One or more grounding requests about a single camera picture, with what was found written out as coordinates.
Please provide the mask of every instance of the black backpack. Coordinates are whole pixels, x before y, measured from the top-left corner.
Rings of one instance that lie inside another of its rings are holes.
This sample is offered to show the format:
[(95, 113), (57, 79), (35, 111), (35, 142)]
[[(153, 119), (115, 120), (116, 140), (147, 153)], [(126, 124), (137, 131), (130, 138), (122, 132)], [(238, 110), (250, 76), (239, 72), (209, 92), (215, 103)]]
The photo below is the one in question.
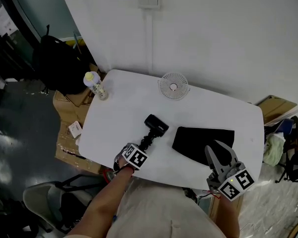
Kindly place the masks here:
[(35, 72), (50, 90), (58, 90), (63, 95), (82, 92), (86, 88), (83, 78), (90, 71), (89, 63), (72, 47), (49, 36), (49, 26), (47, 28), (47, 34), (33, 52)]

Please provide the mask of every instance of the dark floor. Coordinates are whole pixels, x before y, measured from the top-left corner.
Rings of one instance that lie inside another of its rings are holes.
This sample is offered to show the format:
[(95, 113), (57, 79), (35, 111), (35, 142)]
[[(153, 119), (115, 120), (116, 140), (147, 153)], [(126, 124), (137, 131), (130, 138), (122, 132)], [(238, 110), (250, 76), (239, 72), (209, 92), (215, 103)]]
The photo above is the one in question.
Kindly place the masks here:
[(9, 83), (0, 104), (0, 187), (15, 200), (29, 186), (81, 173), (54, 157), (60, 117), (54, 92), (43, 88), (40, 81)]

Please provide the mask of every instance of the human arm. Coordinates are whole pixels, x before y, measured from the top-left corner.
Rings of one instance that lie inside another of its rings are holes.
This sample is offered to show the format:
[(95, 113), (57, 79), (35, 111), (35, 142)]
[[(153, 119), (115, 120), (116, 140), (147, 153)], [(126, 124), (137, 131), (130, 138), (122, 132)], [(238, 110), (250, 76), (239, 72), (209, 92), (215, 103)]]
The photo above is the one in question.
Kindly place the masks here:
[(239, 238), (237, 209), (223, 195), (221, 195), (215, 224), (227, 238)]
[(123, 168), (89, 204), (81, 221), (69, 232), (70, 235), (83, 235), (91, 238), (104, 238), (112, 224), (125, 188), (134, 170)]

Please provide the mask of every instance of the tiled floor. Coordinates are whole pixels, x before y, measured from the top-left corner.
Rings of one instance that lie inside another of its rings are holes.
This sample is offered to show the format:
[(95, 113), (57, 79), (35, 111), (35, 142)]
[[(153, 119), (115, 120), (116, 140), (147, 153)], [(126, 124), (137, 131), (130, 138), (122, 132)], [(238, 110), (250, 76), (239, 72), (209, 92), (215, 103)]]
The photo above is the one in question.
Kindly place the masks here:
[[(41, 94), (43, 88), (38, 81), (9, 83), (0, 105), (0, 187), (16, 200), (28, 186), (80, 173), (54, 157), (60, 118), (54, 93)], [(241, 238), (284, 238), (298, 222), (298, 183), (275, 184), (281, 172), (263, 164), (259, 182), (244, 196)]]

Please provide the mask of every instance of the small fan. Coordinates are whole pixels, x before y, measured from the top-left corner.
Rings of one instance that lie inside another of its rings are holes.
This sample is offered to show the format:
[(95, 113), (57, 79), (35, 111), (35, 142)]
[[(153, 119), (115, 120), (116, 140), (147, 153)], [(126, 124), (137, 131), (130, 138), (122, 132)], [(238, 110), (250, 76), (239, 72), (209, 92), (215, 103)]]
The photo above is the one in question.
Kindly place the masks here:
[(158, 81), (160, 93), (169, 100), (181, 100), (190, 91), (187, 79), (180, 73), (169, 72)]

